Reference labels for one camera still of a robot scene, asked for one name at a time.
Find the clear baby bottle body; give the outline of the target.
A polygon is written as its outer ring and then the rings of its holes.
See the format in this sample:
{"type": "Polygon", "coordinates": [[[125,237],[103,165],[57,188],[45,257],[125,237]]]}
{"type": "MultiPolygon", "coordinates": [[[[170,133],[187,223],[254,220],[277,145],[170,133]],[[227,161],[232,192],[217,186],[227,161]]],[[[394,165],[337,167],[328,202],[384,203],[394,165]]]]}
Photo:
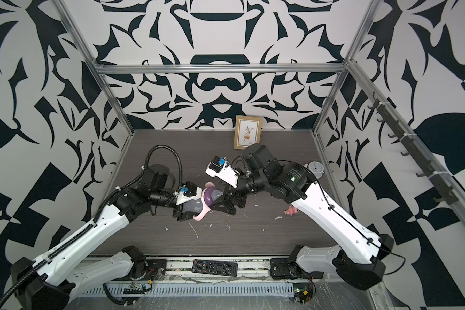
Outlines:
{"type": "Polygon", "coordinates": [[[210,208],[202,197],[198,200],[188,201],[182,207],[182,212],[196,221],[202,220],[209,211],[210,208]]]}

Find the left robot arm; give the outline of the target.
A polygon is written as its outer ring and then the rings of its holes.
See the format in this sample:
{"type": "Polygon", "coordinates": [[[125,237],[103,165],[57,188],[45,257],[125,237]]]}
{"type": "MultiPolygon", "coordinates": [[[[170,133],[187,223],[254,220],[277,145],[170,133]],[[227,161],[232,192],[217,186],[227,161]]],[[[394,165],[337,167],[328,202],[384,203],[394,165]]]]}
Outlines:
{"type": "Polygon", "coordinates": [[[84,226],[46,253],[33,260],[22,258],[12,266],[12,286],[0,298],[0,309],[11,297],[23,309],[64,309],[99,285],[142,276],[146,257],[134,246],[90,266],[77,266],[115,233],[159,207],[171,208],[178,220],[200,218],[205,210],[203,195],[202,188],[183,181],[182,161],[173,148],[151,148],[141,173],[108,195],[84,226]]]}

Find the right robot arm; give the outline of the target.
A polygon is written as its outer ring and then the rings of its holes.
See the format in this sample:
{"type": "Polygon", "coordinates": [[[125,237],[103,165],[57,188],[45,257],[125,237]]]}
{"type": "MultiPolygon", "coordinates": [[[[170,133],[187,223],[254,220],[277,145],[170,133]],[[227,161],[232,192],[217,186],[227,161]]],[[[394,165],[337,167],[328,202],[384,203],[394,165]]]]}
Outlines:
{"type": "Polygon", "coordinates": [[[394,239],[360,224],[324,191],[308,168],[280,161],[258,143],[246,148],[239,158],[244,170],[234,169],[224,157],[216,156],[208,164],[206,173],[227,184],[213,209],[235,214],[245,207],[249,195],[265,191],[310,217],[337,243],[327,248],[296,246],[288,259],[292,273],[334,273],[363,291],[389,275],[383,259],[392,253],[394,239]]]}

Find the small pink toy piece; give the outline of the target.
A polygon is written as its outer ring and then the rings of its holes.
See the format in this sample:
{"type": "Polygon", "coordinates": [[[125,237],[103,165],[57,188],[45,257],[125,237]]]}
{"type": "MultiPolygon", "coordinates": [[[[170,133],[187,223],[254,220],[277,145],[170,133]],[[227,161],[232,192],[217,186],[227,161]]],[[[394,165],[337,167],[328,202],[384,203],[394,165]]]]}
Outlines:
{"type": "Polygon", "coordinates": [[[284,213],[288,216],[293,216],[295,214],[298,214],[299,213],[299,210],[297,208],[295,208],[294,206],[290,205],[285,211],[284,213]]]}

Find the black remote control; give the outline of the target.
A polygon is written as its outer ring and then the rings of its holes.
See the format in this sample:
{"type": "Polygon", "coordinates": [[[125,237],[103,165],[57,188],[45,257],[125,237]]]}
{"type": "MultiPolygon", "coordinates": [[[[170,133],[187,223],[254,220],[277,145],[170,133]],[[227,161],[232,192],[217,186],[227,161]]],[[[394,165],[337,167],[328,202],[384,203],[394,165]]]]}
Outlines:
{"type": "Polygon", "coordinates": [[[196,259],[193,261],[191,271],[197,274],[237,277],[238,264],[235,262],[196,259]]]}

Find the white alarm clock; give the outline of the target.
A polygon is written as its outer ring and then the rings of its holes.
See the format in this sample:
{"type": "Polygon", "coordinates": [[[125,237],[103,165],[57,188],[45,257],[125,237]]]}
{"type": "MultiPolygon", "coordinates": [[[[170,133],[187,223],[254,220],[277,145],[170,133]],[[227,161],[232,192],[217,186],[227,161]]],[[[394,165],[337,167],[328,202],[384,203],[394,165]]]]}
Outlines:
{"type": "Polygon", "coordinates": [[[324,166],[318,161],[311,161],[306,163],[304,164],[304,167],[307,168],[317,179],[324,175],[324,166]]]}

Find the green circuit board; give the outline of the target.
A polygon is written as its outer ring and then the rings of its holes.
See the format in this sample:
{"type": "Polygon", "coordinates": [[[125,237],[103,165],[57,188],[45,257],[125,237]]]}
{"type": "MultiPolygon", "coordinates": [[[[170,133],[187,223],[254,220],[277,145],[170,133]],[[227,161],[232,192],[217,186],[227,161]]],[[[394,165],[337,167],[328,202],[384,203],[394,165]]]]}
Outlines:
{"type": "Polygon", "coordinates": [[[309,302],[315,296],[315,289],[309,286],[294,286],[294,300],[300,304],[309,302]]]}

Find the wooden picture frame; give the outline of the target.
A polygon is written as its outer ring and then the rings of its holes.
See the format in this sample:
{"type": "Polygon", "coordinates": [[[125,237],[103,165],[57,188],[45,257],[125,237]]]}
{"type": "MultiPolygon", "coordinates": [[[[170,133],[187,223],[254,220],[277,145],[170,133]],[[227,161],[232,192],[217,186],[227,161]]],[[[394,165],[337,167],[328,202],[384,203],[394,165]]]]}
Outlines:
{"type": "Polygon", "coordinates": [[[237,116],[235,123],[234,149],[244,150],[259,143],[263,119],[257,116],[237,116]]]}

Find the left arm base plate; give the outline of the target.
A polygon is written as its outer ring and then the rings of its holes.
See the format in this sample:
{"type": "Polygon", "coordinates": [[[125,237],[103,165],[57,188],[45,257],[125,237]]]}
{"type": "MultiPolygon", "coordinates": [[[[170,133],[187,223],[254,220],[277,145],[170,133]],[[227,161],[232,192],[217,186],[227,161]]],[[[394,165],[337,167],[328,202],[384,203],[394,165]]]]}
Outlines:
{"type": "Polygon", "coordinates": [[[129,277],[132,280],[161,280],[167,272],[166,259],[150,259],[135,263],[129,277]]]}

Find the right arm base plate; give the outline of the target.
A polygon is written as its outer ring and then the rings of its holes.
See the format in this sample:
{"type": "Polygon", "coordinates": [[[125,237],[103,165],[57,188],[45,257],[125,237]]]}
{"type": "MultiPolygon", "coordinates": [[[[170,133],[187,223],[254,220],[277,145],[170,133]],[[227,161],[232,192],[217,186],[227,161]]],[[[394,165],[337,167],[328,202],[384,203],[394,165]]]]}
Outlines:
{"type": "Polygon", "coordinates": [[[269,274],[275,280],[296,280],[313,279],[318,280],[324,277],[324,272],[306,272],[289,258],[271,258],[269,274]]]}

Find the wall hook rack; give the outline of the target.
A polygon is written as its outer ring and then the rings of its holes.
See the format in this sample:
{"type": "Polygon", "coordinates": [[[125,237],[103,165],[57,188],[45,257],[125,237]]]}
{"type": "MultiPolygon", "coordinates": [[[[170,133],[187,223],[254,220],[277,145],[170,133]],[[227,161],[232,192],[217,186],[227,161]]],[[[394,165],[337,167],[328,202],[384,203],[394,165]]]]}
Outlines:
{"type": "Polygon", "coordinates": [[[396,139],[403,145],[405,151],[401,155],[410,156],[416,162],[421,170],[416,177],[427,178],[437,190],[440,198],[436,198],[435,201],[444,201],[449,205],[457,203],[459,198],[450,173],[436,161],[431,151],[394,106],[390,102],[374,99],[369,108],[379,113],[381,116],[379,123],[385,123],[391,129],[392,133],[389,138],[396,139]]]}

